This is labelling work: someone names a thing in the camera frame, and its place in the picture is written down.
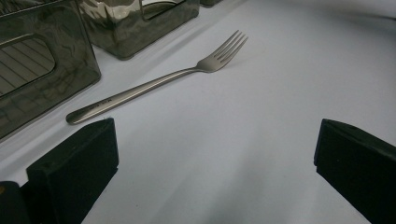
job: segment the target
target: silver fork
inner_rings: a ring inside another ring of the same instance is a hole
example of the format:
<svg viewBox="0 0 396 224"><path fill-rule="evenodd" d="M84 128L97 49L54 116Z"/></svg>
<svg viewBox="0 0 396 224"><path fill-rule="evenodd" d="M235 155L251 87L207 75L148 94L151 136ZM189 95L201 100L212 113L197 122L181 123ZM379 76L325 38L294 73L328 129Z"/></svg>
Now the silver fork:
<svg viewBox="0 0 396 224"><path fill-rule="evenodd" d="M227 41L225 41L218 49L211 53L206 58L198 62L195 67L183 69L169 75L156 78L150 82L142 84L140 86L123 91L116 95L110 96L105 100L96 102L91 105L82 107L66 116L66 121L69 124L78 124L87 119L91 119L100 114L107 112L108 110L122 105L134 98L145 94L146 92L152 91L168 82L171 82L180 77L184 77L191 73L204 72L212 73L220 70L224 67L242 48L248 37L243 35L241 32L236 31Z"/></svg>

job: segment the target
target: fork handle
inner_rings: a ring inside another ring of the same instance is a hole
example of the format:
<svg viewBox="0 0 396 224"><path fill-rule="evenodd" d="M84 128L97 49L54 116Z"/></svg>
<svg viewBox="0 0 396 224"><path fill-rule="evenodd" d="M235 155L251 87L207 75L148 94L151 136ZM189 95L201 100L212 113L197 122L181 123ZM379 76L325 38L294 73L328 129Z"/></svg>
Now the fork handle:
<svg viewBox="0 0 396 224"><path fill-rule="evenodd" d="M168 82L171 82L173 80L176 80L180 77L184 77L184 76L194 73L194 72L198 72L198 70L193 67L193 68L183 69L183 70L165 75L163 77L156 78L156 79L146 82L140 86L131 88L127 91L120 92L116 95L110 96L110 97L108 97L104 100L98 101L94 104L82 107L81 109L78 109L78 110L68 114L66 116L66 121L69 124L81 123L87 119L91 119L91 118L94 118L100 114L103 114L114 107L122 105L130 100L133 100L134 98L141 96L149 91L157 89Z"/></svg>

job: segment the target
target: fork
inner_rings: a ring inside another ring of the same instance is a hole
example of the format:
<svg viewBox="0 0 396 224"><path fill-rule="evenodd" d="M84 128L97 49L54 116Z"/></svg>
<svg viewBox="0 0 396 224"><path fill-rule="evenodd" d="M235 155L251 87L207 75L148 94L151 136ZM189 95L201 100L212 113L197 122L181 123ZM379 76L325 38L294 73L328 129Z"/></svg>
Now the fork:
<svg viewBox="0 0 396 224"><path fill-rule="evenodd" d="M68 114L66 116L66 121L69 124L79 124L180 77L184 77L188 74L196 72L216 72L224 67L235 56L235 54L242 48L247 40L247 36L239 31L236 31L218 49L216 49L206 58L199 61L195 67L183 69L163 77L156 78L140 86L110 96L94 104L82 107L81 109Z"/></svg>

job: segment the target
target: tabletop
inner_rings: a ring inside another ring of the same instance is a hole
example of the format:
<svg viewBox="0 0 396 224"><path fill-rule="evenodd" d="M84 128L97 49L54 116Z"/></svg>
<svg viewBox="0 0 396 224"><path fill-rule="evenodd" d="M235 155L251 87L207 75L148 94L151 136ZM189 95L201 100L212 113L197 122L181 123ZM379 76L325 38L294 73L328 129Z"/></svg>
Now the tabletop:
<svg viewBox="0 0 396 224"><path fill-rule="evenodd" d="M90 223L369 223L313 163L323 119L396 145L394 1L223 0L119 61L94 47L101 80L0 143L0 178L84 125L116 123L119 170ZM65 116L194 66L234 31L216 73L195 73L79 125Z"/></svg>

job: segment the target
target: fork head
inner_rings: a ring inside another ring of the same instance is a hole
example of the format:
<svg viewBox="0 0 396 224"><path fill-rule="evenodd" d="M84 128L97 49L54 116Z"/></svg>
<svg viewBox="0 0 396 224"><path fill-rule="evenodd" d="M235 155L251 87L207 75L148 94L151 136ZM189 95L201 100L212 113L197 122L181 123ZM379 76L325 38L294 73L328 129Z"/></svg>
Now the fork head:
<svg viewBox="0 0 396 224"><path fill-rule="evenodd" d="M206 73L212 73L220 70L230 62L247 40L247 36L236 31L218 49L199 61L195 68Z"/></svg>

